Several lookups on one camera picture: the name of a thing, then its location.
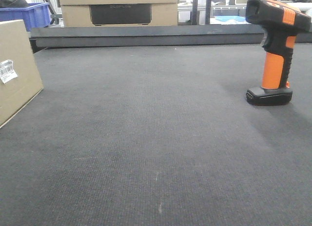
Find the carpeted surface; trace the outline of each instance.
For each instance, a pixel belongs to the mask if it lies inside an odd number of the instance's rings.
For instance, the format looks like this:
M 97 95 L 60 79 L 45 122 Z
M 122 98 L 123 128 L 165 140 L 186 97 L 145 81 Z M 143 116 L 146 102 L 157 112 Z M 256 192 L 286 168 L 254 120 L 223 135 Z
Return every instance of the carpeted surface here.
M 311 50 L 277 107 L 245 100 L 259 45 L 38 52 L 45 89 L 0 130 L 0 225 L 311 226 Z

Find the barcode scanner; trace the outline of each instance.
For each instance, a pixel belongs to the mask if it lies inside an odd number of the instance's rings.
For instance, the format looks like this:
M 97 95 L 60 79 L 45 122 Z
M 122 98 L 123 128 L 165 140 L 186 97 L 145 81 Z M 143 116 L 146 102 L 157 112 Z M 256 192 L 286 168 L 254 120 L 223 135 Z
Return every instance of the barcode scanner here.
M 293 91 L 287 79 L 295 39 L 298 33 L 309 32 L 311 17 L 274 0 L 248 0 L 246 21 L 265 30 L 261 46 L 267 52 L 262 86 L 248 89 L 247 101 L 253 105 L 289 103 Z

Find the scanner trigger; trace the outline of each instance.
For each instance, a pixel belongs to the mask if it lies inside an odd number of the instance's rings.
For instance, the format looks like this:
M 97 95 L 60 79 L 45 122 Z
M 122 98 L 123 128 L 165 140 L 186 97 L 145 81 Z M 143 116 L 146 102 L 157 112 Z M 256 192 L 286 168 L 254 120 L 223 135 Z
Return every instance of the scanner trigger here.
M 265 48 L 265 47 L 269 47 L 270 45 L 270 41 L 271 40 L 271 37 L 270 35 L 268 34 L 268 31 L 266 29 L 264 29 L 264 37 L 262 39 L 262 42 L 261 42 L 261 47 Z

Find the white label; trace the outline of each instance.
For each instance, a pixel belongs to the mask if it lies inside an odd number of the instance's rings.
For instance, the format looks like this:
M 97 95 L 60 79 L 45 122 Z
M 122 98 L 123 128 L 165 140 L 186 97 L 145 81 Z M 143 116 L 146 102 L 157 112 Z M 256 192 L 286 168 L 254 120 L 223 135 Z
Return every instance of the white label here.
M 16 77 L 17 74 L 14 71 L 12 60 L 0 62 L 0 79 L 3 83 L 7 83 Z

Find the blue plastic crate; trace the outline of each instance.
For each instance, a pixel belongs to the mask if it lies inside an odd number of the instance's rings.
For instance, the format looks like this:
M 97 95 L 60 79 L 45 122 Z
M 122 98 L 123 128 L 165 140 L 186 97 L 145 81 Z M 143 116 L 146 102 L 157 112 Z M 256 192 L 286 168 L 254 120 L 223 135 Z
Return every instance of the blue plastic crate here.
M 0 21 L 24 20 L 27 32 L 50 24 L 49 3 L 30 3 L 26 8 L 0 8 Z

